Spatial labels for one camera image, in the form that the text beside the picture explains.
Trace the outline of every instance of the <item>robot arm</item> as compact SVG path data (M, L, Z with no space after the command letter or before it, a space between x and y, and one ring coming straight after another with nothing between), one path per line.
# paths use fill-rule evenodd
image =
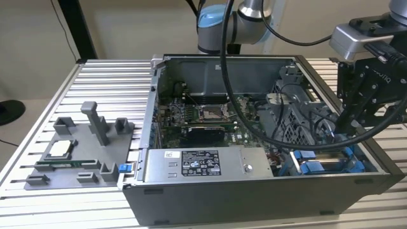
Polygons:
M330 45L346 60L338 72L338 98L343 112L336 133L354 134L355 127L376 126L395 110L406 94L407 83L407 2L392 0L391 12L356 18L338 25ZM376 115L387 106L384 115ZM406 112L392 124L407 121Z
M266 21L271 21L271 0L264 1ZM224 14L224 4L203 8L198 23L198 49L206 54L219 54L220 29ZM262 1L244 0L238 11L231 13L228 22L228 43L254 44L260 41L267 32L262 19Z

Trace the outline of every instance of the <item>black pole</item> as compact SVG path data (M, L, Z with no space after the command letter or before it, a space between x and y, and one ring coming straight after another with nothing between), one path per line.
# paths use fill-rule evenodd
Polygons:
M97 59L79 0L57 0L81 59Z

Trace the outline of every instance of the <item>floor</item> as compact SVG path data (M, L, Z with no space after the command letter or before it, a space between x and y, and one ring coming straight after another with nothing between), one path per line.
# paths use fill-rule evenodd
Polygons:
M25 113L16 121L0 126L0 139L15 144L20 144L23 141L33 123L44 111L49 99L21 100L21 102L25 104ZM0 142L0 170L7 164L15 150L15 146Z

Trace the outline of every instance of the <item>blue latch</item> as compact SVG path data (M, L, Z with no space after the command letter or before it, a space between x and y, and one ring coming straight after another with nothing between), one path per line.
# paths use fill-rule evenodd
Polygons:
M296 150L296 151L294 151L294 156L298 160L299 159L304 159L304 160L316 159L316 155L315 155L314 151Z
M131 173L134 169L134 165L122 164L119 166L119 173Z
M311 175L314 173L322 173L326 171L319 161L307 161L299 167L304 175Z
M350 171L350 173L363 173L364 165L363 165L362 161L356 161L354 167L348 171Z

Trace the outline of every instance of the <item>label sticker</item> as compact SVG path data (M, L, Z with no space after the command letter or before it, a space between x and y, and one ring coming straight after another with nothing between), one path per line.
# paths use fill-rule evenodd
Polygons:
M183 176L190 177L222 175L218 150L194 150L182 152Z
M164 157L166 158L179 158L180 152L179 151L166 151Z

